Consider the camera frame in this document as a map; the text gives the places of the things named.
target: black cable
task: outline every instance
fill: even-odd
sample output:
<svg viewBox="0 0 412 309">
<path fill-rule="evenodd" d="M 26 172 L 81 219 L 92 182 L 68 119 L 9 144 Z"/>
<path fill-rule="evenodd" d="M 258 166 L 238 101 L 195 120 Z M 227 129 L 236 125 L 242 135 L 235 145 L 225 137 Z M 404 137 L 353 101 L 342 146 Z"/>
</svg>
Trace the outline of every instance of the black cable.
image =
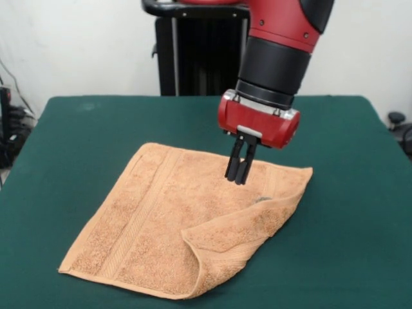
<svg viewBox="0 0 412 309">
<path fill-rule="evenodd" d="M 5 69 L 7 74 L 9 74 L 9 76 L 13 79 L 14 84 L 15 84 L 15 90 L 16 90 L 17 94 L 19 95 L 20 99 L 23 101 L 24 105 L 28 108 L 28 110 L 34 115 L 34 112 L 33 112 L 32 108 L 30 107 L 30 105 L 27 103 L 27 101 L 21 95 L 16 77 L 13 75 L 12 72 L 9 71 L 9 69 L 6 67 L 6 65 L 4 64 L 3 60 L 1 60 L 1 58 L 0 58 L 0 65 L 3 67 L 3 69 Z"/>
</svg>

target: black stand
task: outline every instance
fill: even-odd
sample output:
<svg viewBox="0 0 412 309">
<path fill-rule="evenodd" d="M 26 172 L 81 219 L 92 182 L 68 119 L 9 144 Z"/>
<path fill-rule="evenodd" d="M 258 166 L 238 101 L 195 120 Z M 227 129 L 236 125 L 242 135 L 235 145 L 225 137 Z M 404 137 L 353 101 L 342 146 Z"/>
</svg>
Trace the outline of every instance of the black stand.
<svg viewBox="0 0 412 309">
<path fill-rule="evenodd" d="M 243 5 L 183 5 L 142 0 L 158 18 L 156 46 L 163 96 L 223 95 L 236 87 L 249 28 Z"/>
</svg>

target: table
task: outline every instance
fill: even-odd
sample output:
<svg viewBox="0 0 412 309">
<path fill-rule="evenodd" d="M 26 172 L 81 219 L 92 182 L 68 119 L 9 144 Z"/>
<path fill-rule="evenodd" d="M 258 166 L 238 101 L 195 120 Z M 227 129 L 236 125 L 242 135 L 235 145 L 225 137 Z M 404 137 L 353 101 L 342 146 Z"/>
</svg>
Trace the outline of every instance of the table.
<svg viewBox="0 0 412 309">
<path fill-rule="evenodd" d="M 292 143 L 258 149 L 314 177 L 291 220 L 227 283 L 168 301 L 57 273 L 143 143 L 229 155 L 219 100 L 52 98 L 0 192 L 0 308 L 411 308 L 412 166 L 362 97 L 298 97 Z"/>
</svg>

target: green table surface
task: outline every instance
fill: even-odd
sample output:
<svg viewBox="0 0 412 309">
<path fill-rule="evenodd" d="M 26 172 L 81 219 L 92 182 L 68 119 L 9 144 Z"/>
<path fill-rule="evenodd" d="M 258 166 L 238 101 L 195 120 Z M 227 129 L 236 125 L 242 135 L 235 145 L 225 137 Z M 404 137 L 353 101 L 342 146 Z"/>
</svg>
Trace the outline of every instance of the green table surface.
<svg viewBox="0 0 412 309">
<path fill-rule="evenodd" d="M 143 143 L 229 155 L 219 100 L 51 99 L 0 192 L 0 308 L 412 308 L 412 165 L 362 97 L 298 97 L 292 143 L 258 149 L 314 176 L 230 281 L 169 301 L 57 273 Z"/>
</svg>

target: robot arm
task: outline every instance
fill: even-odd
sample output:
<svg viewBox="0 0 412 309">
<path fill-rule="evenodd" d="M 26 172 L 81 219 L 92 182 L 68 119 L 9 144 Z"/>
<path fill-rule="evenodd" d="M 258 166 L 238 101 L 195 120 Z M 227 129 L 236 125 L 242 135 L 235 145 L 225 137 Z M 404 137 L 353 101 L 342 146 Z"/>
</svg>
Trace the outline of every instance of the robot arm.
<svg viewBox="0 0 412 309">
<path fill-rule="evenodd" d="M 299 125 L 292 109 L 334 0 L 248 0 L 250 31 L 236 89 L 218 110 L 220 127 L 236 137 L 225 177 L 245 184 L 257 145 L 286 146 Z M 240 151 L 248 144 L 244 161 Z"/>
</svg>

